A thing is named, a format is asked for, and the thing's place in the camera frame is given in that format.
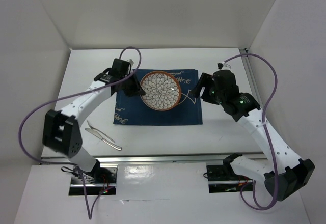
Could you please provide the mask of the blue fish placemat cloth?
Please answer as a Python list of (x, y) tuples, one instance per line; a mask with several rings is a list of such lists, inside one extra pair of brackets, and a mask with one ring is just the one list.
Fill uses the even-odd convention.
[(115, 125), (137, 126), (182, 126), (203, 124), (201, 101), (193, 97), (191, 90), (199, 80), (195, 69), (166, 70), (181, 86), (181, 99), (178, 105), (167, 111), (148, 107), (140, 96), (128, 97), (123, 91), (116, 94), (114, 110)]

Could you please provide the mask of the floral ceramic plate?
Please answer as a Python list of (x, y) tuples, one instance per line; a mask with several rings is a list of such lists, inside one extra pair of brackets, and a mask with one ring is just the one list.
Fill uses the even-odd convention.
[(178, 105), (181, 99), (181, 86), (177, 79), (164, 71), (146, 74), (141, 82), (145, 94), (141, 100), (151, 109), (168, 111)]

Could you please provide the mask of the silver fork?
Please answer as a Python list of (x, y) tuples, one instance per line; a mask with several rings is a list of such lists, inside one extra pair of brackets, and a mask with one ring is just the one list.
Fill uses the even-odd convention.
[(90, 123), (89, 120), (86, 120), (86, 121), (87, 121), (87, 124), (88, 124), (88, 126), (89, 126), (90, 129), (92, 129), (93, 131), (98, 132), (100, 135), (102, 135), (103, 137), (105, 137), (106, 139), (108, 139), (110, 142), (115, 143), (115, 141), (114, 141), (111, 137), (109, 137), (107, 134), (105, 134), (105, 133), (102, 132), (101, 130), (95, 128), (95, 127)]

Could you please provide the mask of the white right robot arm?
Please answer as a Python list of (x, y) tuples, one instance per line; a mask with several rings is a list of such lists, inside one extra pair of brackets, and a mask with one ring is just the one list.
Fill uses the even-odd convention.
[(242, 175), (260, 182), (270, 195), (277, 194), (278, 201), (285, 200), (308, 183), (315, 169), (314, 163), (295, 153), (263, 119), (259, 103), (251, 94), (239, 91), (230, 70), (220, 70), (212, 75), (202, 73), (192, 94), (205, 102), (220, 105), (249, 133), (268, 160), (268, 164), (261, 164), (234, 153), (223, 161), (224, 177), (234, 179)]

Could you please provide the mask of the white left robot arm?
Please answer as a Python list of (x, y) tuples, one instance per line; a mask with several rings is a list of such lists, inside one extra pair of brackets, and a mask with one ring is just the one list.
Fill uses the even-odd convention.
[(118, 91), (127, 96), (145, 92), (132, 74), (132, 60), (114, 59), (110, 68), (99, 73), (86, 92), (60, 110), (49, 110), (45, 115), (43, 145), (64, 155), (77, 165), (82, 176), (90, 183), (109, 172), (100, 167), (97, 159), (83, 148), (80, 127), (87, 117), (104, 101)]

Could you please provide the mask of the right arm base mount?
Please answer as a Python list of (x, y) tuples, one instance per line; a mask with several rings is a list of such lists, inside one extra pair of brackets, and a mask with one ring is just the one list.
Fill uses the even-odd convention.
[(227, 173), (223, 165), (207, 165), (203, 177), (208, 181), (209, 193), (252, 191), (252, 180), (245, 176)]

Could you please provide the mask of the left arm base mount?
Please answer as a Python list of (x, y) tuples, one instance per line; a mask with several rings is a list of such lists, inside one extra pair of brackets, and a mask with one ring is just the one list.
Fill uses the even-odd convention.
[[(86, 193), (87, 195), (98, 195), (103, 191), (103, 195), (115, 195), (116, 194), (116, 182), (118, 167), (116, 165), (110, 165), (104, 168), (104, 173), (100, 173), (98, 177), (91, 177), (83, 173)], [(70, 168), (63, 166), (61, 171), (69, 173), (71, 175), (69, 196), (82, 196), (84, 195), (84, 187), (81, 176), (75, 167)]]

